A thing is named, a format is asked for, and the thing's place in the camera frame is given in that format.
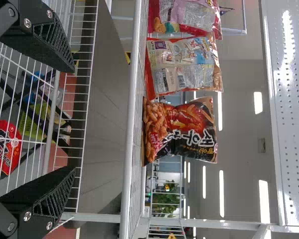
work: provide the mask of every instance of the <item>product packaging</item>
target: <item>product packaging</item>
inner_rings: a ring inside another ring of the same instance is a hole
[[[18,167],[21,139],[13,124],[0,120],[0,178],[8,176]]]
[[[143,121],[146,163],[166,155],[217,163],[212,97],[176,107],[144,98]]]
[[[177,91],[223,91],[214,34],[159,40],[148,38],[145,59],[147,97]]]
[[[222,39],[218,0],[149,0],[149,33],[185,32]]]

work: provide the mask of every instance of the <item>white wire shelf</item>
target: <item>white wire shelf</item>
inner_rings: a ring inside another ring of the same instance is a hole
[[[186,234],[183,227],[168,227],[168,226],[149,226],[147,239],[157,238],[160,236],[168,237],[175,236],[177,239],[186,239]]]
[[[123,239],[133,237],[141,216],[141,200],[144,199],[141,197],[141,137],[148,8],[149,0],[136,0],[121,206],[120,238]]]
[[[147,179],[148,187],[150,192],[150,207],[149,207],[149,216],[150,217],[171,217],[171,218],[182,218],[182,200],[184,194],[182,193],[182,157],[175,156],[173,160],[168,161],[168,159],[156,160],[151,164],[151,175]],[[173,180],[167,180],[164,178],[164,175],[169,172],[164,172],[159,170],[162,164],[168,163],[169,165],[174,164],[174,173],[179,173],[179,178]],[[159,195],[167,194],[173,195],[173,203],[162,203],[160,201]],[[165,207],[168,207],[169,210],[173,209],[173,212],[164,213]]]
[[[21,135],[14,139],[21,143],[18,166],[6,177],[0,167],[0,196],[71,165],[76,177],[65,211],[77,212],[98,1],[44,2],[58,14],[68,35],[75,73],[58,72],[0,43],[0,121],[14,125]]]

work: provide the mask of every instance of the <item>red package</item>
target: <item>red package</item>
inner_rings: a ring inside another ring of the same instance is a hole
[[[152,103],[144,98],[146,163],[166,155],[181,155],[217,163],[212,97],[180,106]]]
[[[145,57],[147,97],[178,91],[223,91],[214,34],[206,37],[148,38]]]
[[[0,120],[0,168],[2,164],[1,176],[9,175],[19,163],[21,152],[20,133],[13,124],[8,124],[5,120]]]
[[[184,32],[222,39],[218,0],[149,0],[149,33]]]

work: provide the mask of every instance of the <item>barcode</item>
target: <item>barcode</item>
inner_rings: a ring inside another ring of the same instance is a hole
[[[185,88],[186,85],[185,85],[184,77],[183,76],[177,76],[177,79],[178,79],[178,86],[180,88]]]

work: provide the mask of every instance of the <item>screw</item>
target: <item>screw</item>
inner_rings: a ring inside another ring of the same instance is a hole
[[[23,216],[23,220],[24,220],[25,222],[27,222],[27,221],[30,220],[31,216],[32,216],[32,213],[31,213],[31,212],[26,212],[26,213],[24,214],[24,216]]]
[[[11,232],[14,229],[14,223],[10,223],[8,227],[8,232]]]
[[[9,15],[10,16],[14,16],[15,15],[15,13],[14,13],[14,11],[13,11],[13,9],[11,7],[9,7],[8,11],[9,11]]]
[[[24,19],[24,25],[25,25],[26,28],[31,28],[32,23],[28,18],[25,18]]]
[[[52,12],[50,10],[46,11],[46,14],[48,15],[48,18],[52,18]]]
[[[49,231],[51,230],[52,226],[53,226],[52,222],[48,222],[48,224],[46,225],[46,229]]]

